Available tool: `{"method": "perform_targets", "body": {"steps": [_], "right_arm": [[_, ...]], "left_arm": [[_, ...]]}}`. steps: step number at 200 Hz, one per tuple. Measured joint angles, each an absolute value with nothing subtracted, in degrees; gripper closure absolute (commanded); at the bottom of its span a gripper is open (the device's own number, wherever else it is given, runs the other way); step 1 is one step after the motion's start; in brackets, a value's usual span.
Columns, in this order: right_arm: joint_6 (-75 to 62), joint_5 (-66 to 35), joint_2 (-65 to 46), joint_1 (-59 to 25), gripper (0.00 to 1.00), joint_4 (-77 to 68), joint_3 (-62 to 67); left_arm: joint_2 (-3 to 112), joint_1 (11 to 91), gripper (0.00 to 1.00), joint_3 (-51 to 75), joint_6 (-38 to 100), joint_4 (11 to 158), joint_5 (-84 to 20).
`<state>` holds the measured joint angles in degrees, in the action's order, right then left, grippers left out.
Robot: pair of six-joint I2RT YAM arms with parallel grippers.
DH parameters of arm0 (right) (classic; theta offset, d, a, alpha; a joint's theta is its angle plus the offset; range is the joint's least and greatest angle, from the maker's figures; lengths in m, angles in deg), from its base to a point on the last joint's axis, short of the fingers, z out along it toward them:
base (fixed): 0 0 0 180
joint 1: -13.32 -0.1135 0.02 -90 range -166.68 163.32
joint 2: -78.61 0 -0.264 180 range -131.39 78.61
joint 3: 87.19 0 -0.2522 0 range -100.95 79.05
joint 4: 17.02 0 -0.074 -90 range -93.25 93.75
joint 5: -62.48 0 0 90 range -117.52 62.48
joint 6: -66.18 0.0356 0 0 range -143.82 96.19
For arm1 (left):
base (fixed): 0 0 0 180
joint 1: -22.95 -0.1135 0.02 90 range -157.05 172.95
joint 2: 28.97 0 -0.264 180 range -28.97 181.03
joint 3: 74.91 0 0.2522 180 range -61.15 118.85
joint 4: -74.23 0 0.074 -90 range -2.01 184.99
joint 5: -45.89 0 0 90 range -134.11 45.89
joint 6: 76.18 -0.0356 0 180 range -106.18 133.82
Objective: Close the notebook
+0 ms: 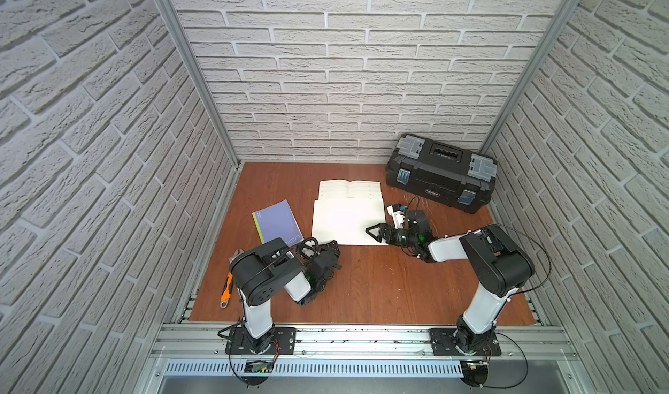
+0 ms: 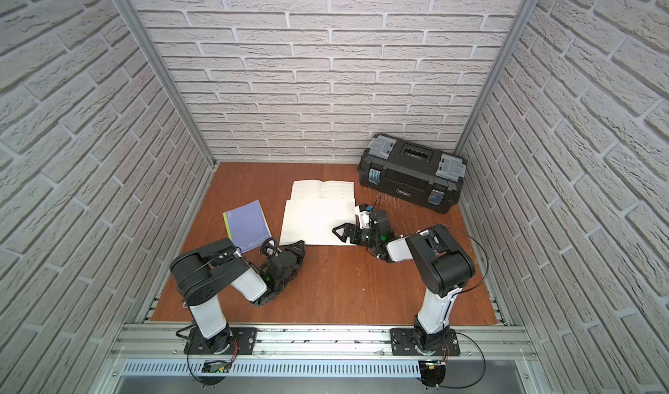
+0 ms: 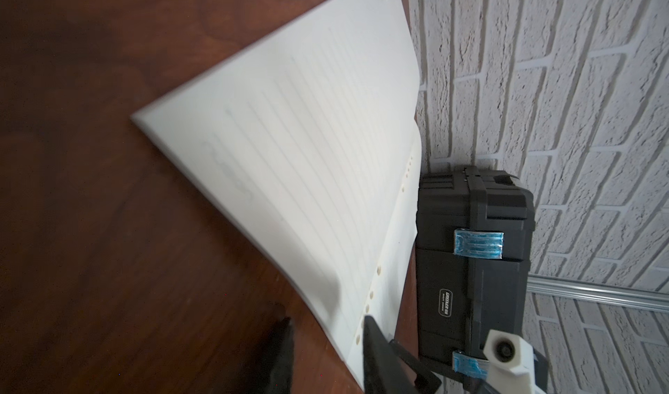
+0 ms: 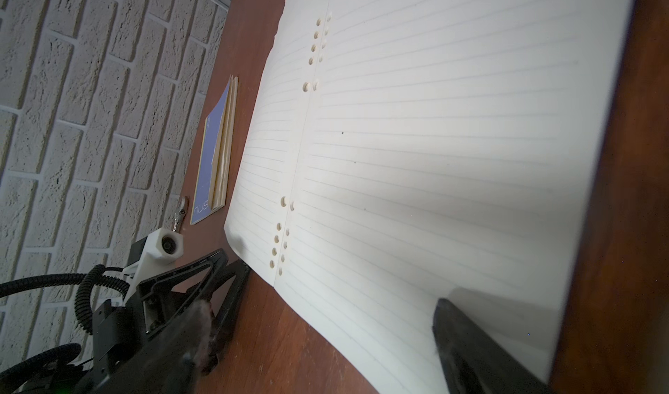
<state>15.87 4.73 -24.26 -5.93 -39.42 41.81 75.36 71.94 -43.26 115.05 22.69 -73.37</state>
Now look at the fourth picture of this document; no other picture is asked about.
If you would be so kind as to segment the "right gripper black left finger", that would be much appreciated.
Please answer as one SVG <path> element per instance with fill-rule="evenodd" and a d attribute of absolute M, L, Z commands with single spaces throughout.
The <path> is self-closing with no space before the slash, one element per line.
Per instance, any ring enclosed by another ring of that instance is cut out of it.
<path fill-rule="evenodd" d="M 209 359 L 212 315 L 197 301 L 94 393 L 193 393 Z"/>

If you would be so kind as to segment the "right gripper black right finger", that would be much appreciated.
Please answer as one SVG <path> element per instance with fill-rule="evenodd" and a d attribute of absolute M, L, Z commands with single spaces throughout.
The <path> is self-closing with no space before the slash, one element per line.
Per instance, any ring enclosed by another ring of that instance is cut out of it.
<path fill-rule="evenodd" d="M 551 393 L 460 308 L 441 298 L 432 331 L 450 393 Z"/>

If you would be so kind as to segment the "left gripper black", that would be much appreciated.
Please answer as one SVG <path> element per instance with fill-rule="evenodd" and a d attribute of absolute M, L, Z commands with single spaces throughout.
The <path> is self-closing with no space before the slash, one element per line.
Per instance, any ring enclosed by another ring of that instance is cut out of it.
<path fill-rule="evenodd" d="M 141 281 L 124 306 L 103 303 L 92 313 L 94 371 L 115 373 L 193 303 L 210 301 L 215 291 L 231 282 L 213 319 L 208 359 L 211 372 L 232 340 L 250 271 L 242 260 L 228 265 L 228 256 L 219 249 Z"/>

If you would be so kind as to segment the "purple nusign notebook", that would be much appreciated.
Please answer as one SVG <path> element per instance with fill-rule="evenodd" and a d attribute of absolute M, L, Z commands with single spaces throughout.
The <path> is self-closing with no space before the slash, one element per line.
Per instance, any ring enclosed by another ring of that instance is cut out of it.
<path fill-rule="evenodd" d="M 239 79 L 231 76 L 205 119 L 190 224 L 203 221 L 226 205 Z"/>

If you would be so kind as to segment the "lined notebook green cover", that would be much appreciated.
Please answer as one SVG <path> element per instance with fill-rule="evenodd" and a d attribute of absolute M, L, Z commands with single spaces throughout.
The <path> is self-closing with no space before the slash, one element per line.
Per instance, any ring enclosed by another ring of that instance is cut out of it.
<path fill-rule="evenodd" d="M 286 0 L 226 218 L 381 393 L 447 298 L 547 379 L 633 0 Z"/>

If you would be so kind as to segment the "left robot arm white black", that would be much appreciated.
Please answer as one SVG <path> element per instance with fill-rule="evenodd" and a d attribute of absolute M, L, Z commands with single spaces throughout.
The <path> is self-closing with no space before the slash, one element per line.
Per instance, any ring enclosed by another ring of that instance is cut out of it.
<path fill-rule="evenodd" d="M 250 273 L 220 249 L 137 287 L 118 265 L 49 266 L 31 254 L 1 285 L 4 393 L 192 393 L 221 360 Z"/>

